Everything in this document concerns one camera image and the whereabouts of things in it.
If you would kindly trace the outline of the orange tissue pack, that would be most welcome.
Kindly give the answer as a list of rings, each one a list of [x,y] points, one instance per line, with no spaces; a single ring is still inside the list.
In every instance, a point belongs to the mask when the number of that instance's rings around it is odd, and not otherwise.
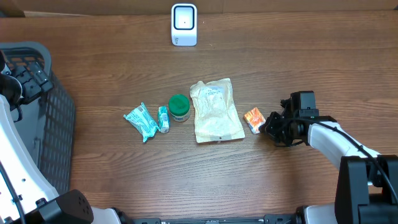
[[[253,134],[259,134],[259,128],[266,122],[266,119],[257,107],[254,107],[252,110],[248,111],[244,115],[244,120],[249,125]]]

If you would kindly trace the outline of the beige food pouch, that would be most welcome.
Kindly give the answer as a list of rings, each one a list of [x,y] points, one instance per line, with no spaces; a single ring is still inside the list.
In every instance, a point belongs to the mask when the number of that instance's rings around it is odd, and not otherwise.
[[[199,81],[190,87],[190,97],[195,109],[197,143],[245,138],[229,78],[208,83]]]

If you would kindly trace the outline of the green lidded white jar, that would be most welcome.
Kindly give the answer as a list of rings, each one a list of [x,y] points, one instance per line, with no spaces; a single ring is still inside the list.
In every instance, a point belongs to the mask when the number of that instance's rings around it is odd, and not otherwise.
[[[185,95],[173,95],[169,99],[169,111],[173,120],[184,122],[190,116],[190,102]]]

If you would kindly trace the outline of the teal tissue pack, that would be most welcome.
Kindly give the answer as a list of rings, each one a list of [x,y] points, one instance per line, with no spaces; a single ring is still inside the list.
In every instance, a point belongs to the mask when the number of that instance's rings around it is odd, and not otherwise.
[[[166,106],[159,107],[157,116],[160,132],[167,133],[170,129],[170,119]]]

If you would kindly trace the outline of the light green wipes packet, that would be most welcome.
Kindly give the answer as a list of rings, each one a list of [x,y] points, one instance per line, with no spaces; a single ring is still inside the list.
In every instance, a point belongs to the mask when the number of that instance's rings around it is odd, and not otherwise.
[[[143,142],[153,138],[156,132],[160,130],[157,122],[150,115],[143,102],[123,117],[138,130],[143,137]]]

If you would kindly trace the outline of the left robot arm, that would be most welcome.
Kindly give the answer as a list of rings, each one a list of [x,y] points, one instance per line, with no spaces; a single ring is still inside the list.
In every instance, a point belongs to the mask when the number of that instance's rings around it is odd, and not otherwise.
[[[23,87],[1,59],[1,223],[121,224],[113,208],[92,207],[78,190],[60,195],[33,162],[12,118]]]

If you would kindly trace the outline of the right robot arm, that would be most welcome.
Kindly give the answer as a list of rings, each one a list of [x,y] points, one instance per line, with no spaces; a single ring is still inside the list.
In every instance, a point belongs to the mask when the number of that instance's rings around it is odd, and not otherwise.
[[[302,206],[289,223],[397,223],[397,156],[382,155],[322,116],[313,91],[291,93],[259,127],[280,147],[305,144],[339,171],[335,201]]]

